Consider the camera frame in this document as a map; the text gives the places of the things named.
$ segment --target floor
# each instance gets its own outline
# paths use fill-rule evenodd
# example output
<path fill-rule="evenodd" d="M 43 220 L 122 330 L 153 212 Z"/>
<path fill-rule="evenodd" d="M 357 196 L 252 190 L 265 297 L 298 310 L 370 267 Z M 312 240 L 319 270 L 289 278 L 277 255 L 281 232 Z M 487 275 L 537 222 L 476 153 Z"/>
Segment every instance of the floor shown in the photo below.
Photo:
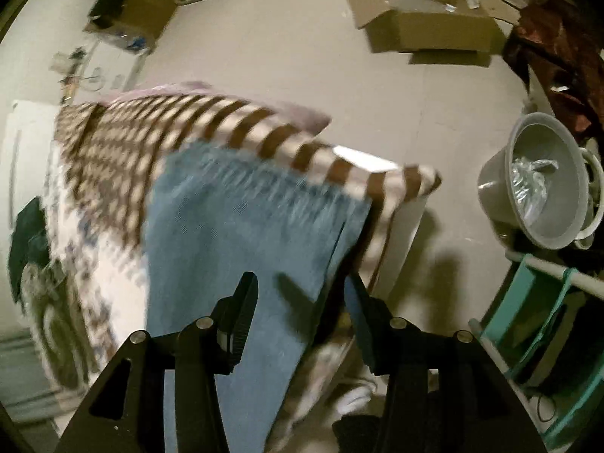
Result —
<path fill-rule="evenodd" d="M 0 117 L 14 98 L 56 103 L 50 60 L 79 43 L 93 2 L 26 5 L 0 43 Z M 501 57 L 473 65 L 466 55 L 372 54 L 346 0 L 209 0 L 179 8 L 140 85 L 185 80 L 319 108 L 333 117 L 324 140 L 437 167 L 443 184 L 389 303 L 439 333 L 484 314 L 509 263 L 478 204 L 476 181 L 505 145 L 526 96 Z M 333 437 L 324 436 L 315 432 L 296 451 L 334 451 Z"/>

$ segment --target brown and white blanket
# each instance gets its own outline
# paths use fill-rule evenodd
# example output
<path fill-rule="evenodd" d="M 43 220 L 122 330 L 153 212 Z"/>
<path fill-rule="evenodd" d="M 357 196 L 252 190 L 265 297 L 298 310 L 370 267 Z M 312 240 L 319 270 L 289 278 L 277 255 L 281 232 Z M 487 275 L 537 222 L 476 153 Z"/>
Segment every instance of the brown and white blanket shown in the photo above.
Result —
<path fill-rule="evenodd" d="M 136 302 L 143 305 L 144 314 L 147 280 L 141 227 L 148 193 L 161 174 L 165 156 L 191 142 L 246 149 L 263 160 L 297 170 L 311 182 L 336 183 L 352 197 L 369 198 L 370 215 L 347 268 L 359 272 L 369 290 L 376 281 L 397 208 L 440 184 L 439 175 L 428 166 L 379 173 L 364 170 L 338 157 L 333 146 L 292 125 L 272 108 L 211 90 L 67 106 L 57 118 L 54 140 L 51 171 L 55 182 L 49 183 L 45 203 L 50 212 L 52 253 L 63 256 L 70 237 L 66 231 L 78 236 L 77 227 L 84 222 L 89 236 L 97 240 L 95 267 L 104 267 L 93 271 L 95 289 L 82 297 L 85 318 L 92 321 L 98 308 L 109 305 L 111 319 L 119 321 L 96 325 L 97 331 L 105 328 L 111 338 L 91 336 L 93 345 L 120 343 L 140 328 L 140 316 L 129 318 L 123 306 Z M 116 289 L 116 283 L 124 286 Z M 339 311 L 337 298 L 333 305 Z M 345 317 L 337 315 L 331 315 L 321 344 L 311 348 L 299 365 L 268 449 L 277 450 L 286 443 L 342 362 L 351 343 L 351 328 Z M 110 358 L 108 351 L 101 366 Z"/>

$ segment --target white wall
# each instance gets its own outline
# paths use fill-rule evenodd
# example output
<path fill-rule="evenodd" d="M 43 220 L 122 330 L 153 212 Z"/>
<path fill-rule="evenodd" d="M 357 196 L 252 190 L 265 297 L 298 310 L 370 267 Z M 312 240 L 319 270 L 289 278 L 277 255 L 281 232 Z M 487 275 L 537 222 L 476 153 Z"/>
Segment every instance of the white wall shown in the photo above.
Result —
<path fill-rule="evenodd" d="M 59 76 L 49 65 L 56 52 L 82 44 L 87 14 L 96 0 L 29 0 L 0 43 L 0 139 L 15 99 L 58 104 Z M 0 192 L 6 204 L 7 192 Z M 0 254 L 0 334 L 19 325 L 10 296 L 7 254 Z"/>

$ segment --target cardboard box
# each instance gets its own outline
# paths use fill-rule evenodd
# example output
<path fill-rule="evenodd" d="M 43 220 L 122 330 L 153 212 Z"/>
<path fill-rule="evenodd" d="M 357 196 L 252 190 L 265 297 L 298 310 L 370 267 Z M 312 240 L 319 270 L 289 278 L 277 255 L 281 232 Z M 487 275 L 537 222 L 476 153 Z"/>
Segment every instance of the cardboard box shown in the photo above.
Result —
<path fill-rule="evenodd" d="M 176 7 L 175 0 L 124 0 L 117 15 L 109 17 L 109 26 L 100 28 L 91 20 L 84 30 L 110 37 L 114 45 L 119 45 L 114 42 L 116 36 L 124 36 L 125 41 L 143 37 L 147 47 L 154 49 Z"/>
<path fill-rule="evenodd" d="M 373 52 L 457 49 L 490 52 L 499 31 L 493 18 L 517 22 L 501 0 L 348 0 L 358 29 Z"/>

